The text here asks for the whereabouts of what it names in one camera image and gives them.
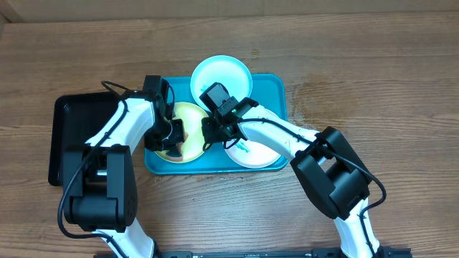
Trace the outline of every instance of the robotic arm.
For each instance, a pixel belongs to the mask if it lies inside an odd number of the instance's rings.
[[[152,151],[172,149],[183,142],[183,125],[180,120],[172,120],[173,107],[165,103],[168,88],[169,84],[160,77],[146,77],[142,91],[123,95],[128,108],[126,116],[109,139],[97,147],[90,165],[71,186],[70,179],[82,157],[117,123],[125,111],[124,103],[120,102],[106,126],[85,145],[73,146],[64,153],[64,190],[71,188],[65,198],[66,220],[84,231],[110,236],[119,246],[108,243],[117,257],[123,256],[120,251],[127,257],[156,255],[154,241],[136,219],[137,190],[131,154],[142,135],[146,148]],[[206,143],[244,138],[285,156],[314,206],[335,221],[342,254],[351,258],[388,257],[388,251],[374,237],[367,212],[365,231],[360,221],[360,213],[368,205],[368,184],[372,180],[342,161],[337,160],[327,172],[319,166],[333,158],[330,153],[335,153],[366,170],[339,131],[327,128],[319,133],[299,128],[250,98],[238,102],[219,83],[214,83],[200,98],[213,114],[202,121]],[[406,256],[395,254],[392,252],[390,257],[412,257],[409,252]]]

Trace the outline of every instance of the table surface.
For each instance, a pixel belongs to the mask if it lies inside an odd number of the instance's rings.
[[[345,14],[7,24],[0,39],[0,257],[90,257],[100,240],[68,239],[47,182],[61,95],[140,88],[228,54],[285,83],[289,120],[338,128],[385,185],[370,211],[384,246],[416,257],[459,252],[459,13]],[[138,219],[162,250],[337,247],[333,222],[291,168],[155,176],[133,155]],[[370,185],[371,200],[380,197]]]

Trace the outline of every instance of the wooden table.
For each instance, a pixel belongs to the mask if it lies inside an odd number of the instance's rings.
[[[386,186],[387,202],[370,212],[383,245],[416,257],[459,252],[459,13],[440,12],[5,25],[0,257],[108,251],[57,228],[62,189],[47,173],[59,96],[102,91],[101,80],[139,88],[145,75],[190,75],[214,54],[277,74],[296,125],[342,130]],[[162,250],[340,244],[289,167],[160,177],[145,168],[142,145],[134,154],[138,219]],[[376,201],[374,183],[370,191]]]

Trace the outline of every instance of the blue tray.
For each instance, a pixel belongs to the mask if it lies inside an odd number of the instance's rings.
[[[190,77],[164,78],[173,87],[176,102],[191,102],[196,104],[189,89]],[[265,108],[273,111],[279,118],[287,120],[285,106],[284,84],[279,77],[273,74],[252,75],[253,89],[250,98],[257,100]],[[158,175],[186,175],[200,173],[233,173],[255,171],[279,171],[284,168],[288,160],[280,157],[276,162],[264,168],[245,168],[235,163],[224,151],[221,143],[215,143],[208,151],[194,161],[188,163],[170,163],[160,158],[153,151],[145,149],[145,165]]]

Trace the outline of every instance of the yellow plate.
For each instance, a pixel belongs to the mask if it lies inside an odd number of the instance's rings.
[[[181,154],[184,159],[182,161],[170,161],[166,155],[166,150],[156,151],[156,154],[165,161],[172,163],[193,161],[204,153],[202,150],[204,136],[202,135],[201,119],[207,118],[208,114],[198,105],[188,102],[178,102],[175,103],[175,115],[174,119],[182,119],[185,133],[188,133],[188,138],[181,147]]]

